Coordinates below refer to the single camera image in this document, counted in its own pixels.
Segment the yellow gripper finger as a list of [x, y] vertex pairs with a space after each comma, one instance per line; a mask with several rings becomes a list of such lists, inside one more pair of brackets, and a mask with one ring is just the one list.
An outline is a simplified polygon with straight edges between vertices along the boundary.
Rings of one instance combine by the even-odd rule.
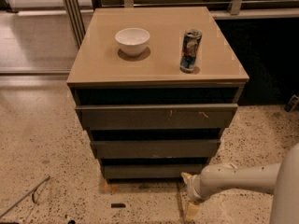
[[188, 202], [186, 204], [185, 217], [186, 222], [191, 222], [199, 211], [199, 203]]
[[181, 177], [182, 177], [185, 184], [189, 184], [191, 179], [192, 179], [192, 175], [188, 174], [188, 173], [185, 173], [185, 172], [181, 173]]

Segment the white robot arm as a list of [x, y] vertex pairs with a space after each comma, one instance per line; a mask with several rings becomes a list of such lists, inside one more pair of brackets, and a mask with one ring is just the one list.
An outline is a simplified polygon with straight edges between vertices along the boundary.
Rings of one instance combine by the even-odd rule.
[[185, 220], [192, 221], [199, 205], [227, 189], [273, 194], [269, 224], [299, 224], [299, 144], [282, 162], [237, 168], [231, 163], [206, 166], [199, 175], [182, 173], [189, 198]]

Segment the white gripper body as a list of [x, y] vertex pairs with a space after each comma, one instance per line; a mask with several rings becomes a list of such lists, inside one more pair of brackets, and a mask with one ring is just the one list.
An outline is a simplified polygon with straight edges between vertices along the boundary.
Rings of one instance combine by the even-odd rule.
[[185, 184], [187, 195], [193, 203], [202, 203], [205, 201], [205, 197], [201, 191], [200, 175], [187, 175]]

